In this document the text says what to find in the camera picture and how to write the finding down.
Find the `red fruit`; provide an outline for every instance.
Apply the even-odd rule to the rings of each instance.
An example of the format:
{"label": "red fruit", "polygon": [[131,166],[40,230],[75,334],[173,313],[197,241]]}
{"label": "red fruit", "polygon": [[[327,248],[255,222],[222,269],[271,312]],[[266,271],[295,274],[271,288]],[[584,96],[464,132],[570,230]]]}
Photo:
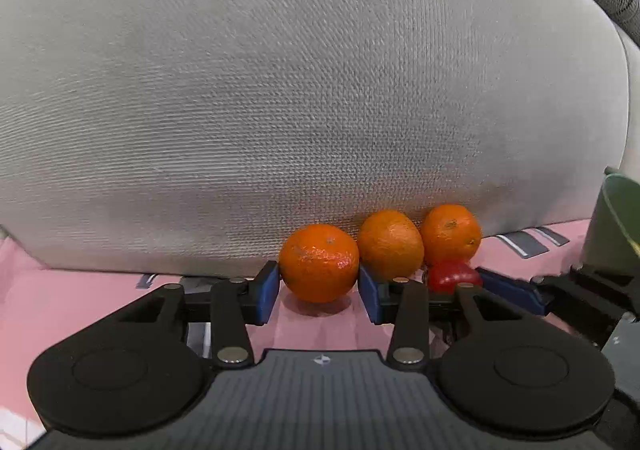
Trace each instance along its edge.
{"label": "red fruit", "polygon": [[453,295],[460,282],[482,286],[482,278],[478,271],[469,267],[461,260],[445,260],[429,268],[427,273],[427,287],[434,293]]}

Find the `pink tablecloth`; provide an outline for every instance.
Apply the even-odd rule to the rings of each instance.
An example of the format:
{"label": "pink tablecloth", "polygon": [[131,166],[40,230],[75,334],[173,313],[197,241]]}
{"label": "pink tablecloth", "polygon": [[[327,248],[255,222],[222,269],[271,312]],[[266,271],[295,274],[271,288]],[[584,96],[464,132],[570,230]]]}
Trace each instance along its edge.
{"label": "pink tablecloth", "polygon": [[[529,260],[495,237],[482,240],[472,263],[514,278],[557,274],[578,260],[588,221],[556,224],[572,239],[562,247],[532,232],[549,252]],[[40,352],[158,286],[179,280],[159,276],[137,289],[139,274],[82,273],[43,268],[13,240],[0,241],[0,448],[22,448],[42,427],[26,392],[26,375]],[[306,350],[379,349],[392,326],[372,325],[357,291],[327,306],[300,303],[283,287],[271,321],[249,325],[255,355],[264,348]]]}

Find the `green container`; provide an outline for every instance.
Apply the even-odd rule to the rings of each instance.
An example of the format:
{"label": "green container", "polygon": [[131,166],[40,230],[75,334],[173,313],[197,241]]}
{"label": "green container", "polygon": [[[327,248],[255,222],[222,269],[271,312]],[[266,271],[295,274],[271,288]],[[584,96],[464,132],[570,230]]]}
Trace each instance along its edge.
{"label": "green container", "polygon": [[582,249],[582,263],[640,274],[640,185],[620,173],[605,177]]}

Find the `metal screw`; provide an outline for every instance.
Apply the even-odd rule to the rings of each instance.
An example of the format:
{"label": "metal screw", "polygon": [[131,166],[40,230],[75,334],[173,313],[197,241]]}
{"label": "metal screw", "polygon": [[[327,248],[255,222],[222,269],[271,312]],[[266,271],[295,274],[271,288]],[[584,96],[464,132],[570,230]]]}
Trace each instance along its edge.
{"label": "metal screw", "polygon": [[424,353],[415,347],[400,347],[394,351],[394,359],[401,364],[417,364],[424,359]]}
{"label": "metal screw", "polygon": [[226,364],[241,364],[249,357],[242,347],[224,347],[218,351],[218,359]]}

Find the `orange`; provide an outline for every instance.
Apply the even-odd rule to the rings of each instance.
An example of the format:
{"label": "orange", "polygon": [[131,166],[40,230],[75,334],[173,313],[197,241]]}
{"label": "orange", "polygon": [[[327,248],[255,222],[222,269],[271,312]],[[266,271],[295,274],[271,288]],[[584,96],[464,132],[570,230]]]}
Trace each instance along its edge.
{"label": "orange", "polygon": [[424,258],[420,231],[409,217],[395,210],[377,211],[362,223],[358,249],[363,264],[387,280],[411,276]]}
{"label": "orange", "polygon": [[424,261],[431,265],[443,260],[469,261],[476,254],[482,230],[473,214],[461,205],[433,208],[420,227]]}
{"label": "orange", "polygon": [[358,245],[339,227],[311,224],[294,231],[280,250],[280,274],[300,300],[331,302],[358,277]]}

